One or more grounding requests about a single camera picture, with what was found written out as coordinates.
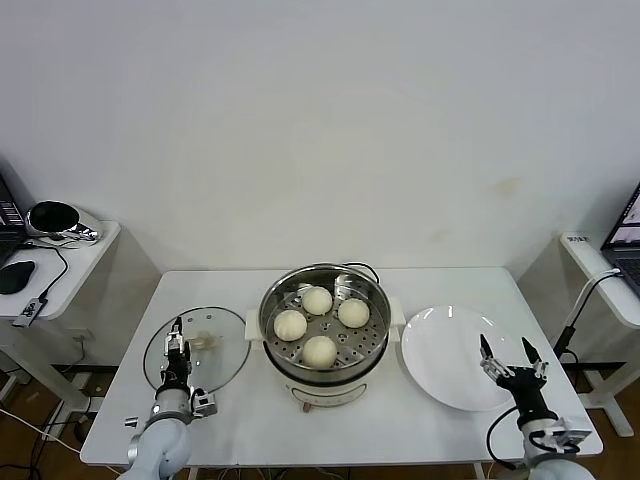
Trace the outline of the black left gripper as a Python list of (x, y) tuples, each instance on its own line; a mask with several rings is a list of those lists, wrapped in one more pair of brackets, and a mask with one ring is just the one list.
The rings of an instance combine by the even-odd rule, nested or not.
[(164, 355), (168, 356), (168, 365), (161, 372), (162, 384), (159, 392), (167, 390), (180, 390), (189, 394), (191, 392), (188, 385), (191, 374), (191, 349), (190, 342), (183, 342), (182, 317), (177, 316), (171, 325), (164, 341)]

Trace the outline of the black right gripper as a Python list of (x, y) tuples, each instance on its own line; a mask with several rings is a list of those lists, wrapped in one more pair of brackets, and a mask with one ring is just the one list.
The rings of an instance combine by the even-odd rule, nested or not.
[(541, 389), (546, 385), (549, 363), (543, 361), (538, 350), (525, 338), (521, 338), (525, 355), (530, 367), (509, 368), (495, 358), (486, 337), (480, 335), (480, 365), (487, 376), (497, 386), (507, 390), (513, 397), (519, 413), (518, 426), (537, 420), (557, 420), (558, 415), (551, 411), (544, 400)]

